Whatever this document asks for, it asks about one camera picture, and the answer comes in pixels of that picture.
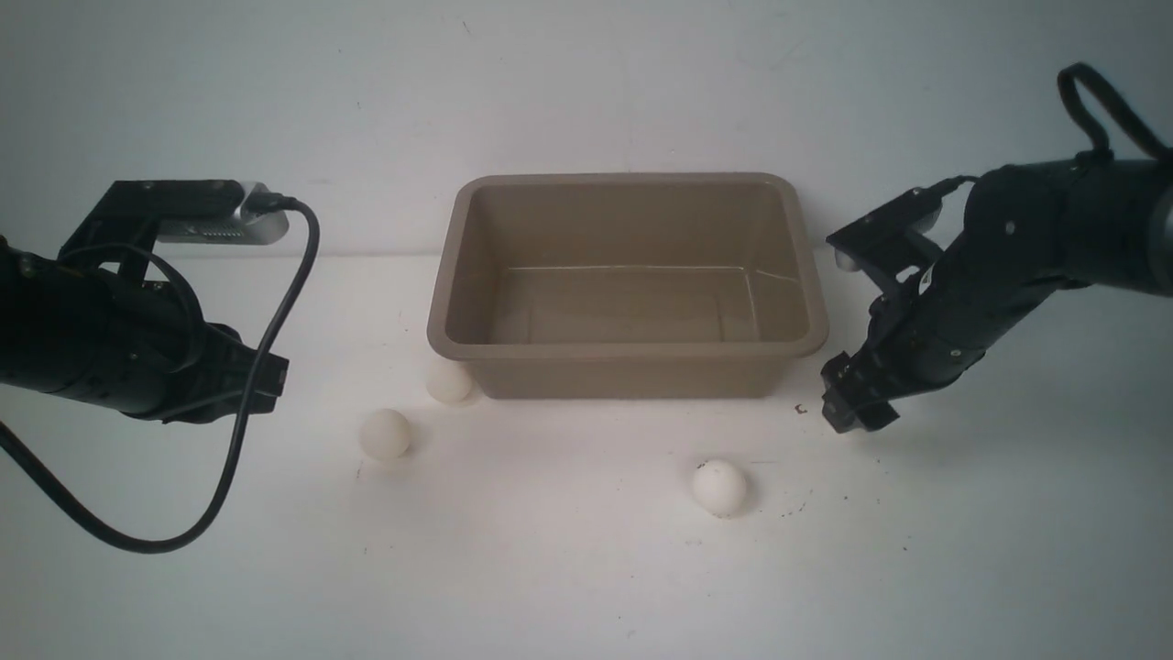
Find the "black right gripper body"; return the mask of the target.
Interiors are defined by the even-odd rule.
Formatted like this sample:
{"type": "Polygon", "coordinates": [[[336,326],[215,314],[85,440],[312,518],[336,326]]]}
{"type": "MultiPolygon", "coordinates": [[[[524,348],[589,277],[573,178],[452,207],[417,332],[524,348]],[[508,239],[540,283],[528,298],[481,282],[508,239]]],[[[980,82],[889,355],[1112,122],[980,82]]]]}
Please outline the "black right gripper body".
{"type": "Polygon", "coordinates": [[[853,411],[891,413],[891,401],[952,385],[1064,277],[1010,241],[955,241],[891,329],[853,359],[853,411]]]}

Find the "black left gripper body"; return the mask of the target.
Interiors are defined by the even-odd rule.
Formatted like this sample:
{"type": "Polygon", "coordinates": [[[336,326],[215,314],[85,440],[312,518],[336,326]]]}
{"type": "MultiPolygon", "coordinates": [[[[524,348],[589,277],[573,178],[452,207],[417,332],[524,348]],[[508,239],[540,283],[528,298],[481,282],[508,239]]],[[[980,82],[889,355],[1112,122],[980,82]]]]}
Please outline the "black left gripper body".
{"type": "MultiPolygon", "coordinates": [[[[246,393],[248,372],[258,352],[240,342],[239,333],[223,324],[210,324],[208,343],[192,367],[165,379],[164,397],[137,419],[164,424],[209,424],[239,413],[246,393]]],[[[276,408],[289,379],[289,359],[267,354],[262,359],[248,413],[267,414],[276,408]]]]}

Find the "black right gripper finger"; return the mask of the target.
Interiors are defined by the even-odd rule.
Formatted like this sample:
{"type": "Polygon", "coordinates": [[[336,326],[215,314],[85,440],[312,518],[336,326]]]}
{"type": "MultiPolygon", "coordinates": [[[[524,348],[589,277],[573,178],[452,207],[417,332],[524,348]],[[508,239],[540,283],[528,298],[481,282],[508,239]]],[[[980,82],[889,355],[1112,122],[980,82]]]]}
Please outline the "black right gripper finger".
{"type": "Polygon", "coordinates": [[[834,356],[820,370],[822,414],[838,434],[876,433],[900,419],[891,385],[872,356],[834,356]]]}

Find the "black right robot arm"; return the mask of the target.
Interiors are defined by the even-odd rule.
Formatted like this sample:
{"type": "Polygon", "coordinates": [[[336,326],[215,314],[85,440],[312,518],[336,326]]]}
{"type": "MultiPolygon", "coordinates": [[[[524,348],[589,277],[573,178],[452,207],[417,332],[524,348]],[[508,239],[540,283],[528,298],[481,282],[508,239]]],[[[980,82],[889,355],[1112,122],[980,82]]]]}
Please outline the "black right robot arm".
{"type": "Polygon", "coordinates": [[[880,290],[865,343],[821,369],[839,434],[883,429],[893,401],[955,383],[1060,290],[1169,295],[1169,164],[1009,164],[914,188],[827,239],[880,290]]]}

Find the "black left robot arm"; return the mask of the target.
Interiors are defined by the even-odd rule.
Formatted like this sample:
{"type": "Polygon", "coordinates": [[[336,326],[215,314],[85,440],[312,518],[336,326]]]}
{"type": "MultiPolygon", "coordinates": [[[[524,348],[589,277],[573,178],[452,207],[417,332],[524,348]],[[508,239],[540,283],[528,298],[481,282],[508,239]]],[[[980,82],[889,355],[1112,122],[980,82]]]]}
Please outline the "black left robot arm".
{"type": "Polygon", "coordinates": [[[4,244],[4,385],[95,404],[130,419],[208,424],[240,408],[248,372],[258,368],[248,410],[272,413],[289,359],[262,358],[232,327],[209,324],[176,268],[145,281],[84,266],[91,250],[65,261],[4,244]]]}

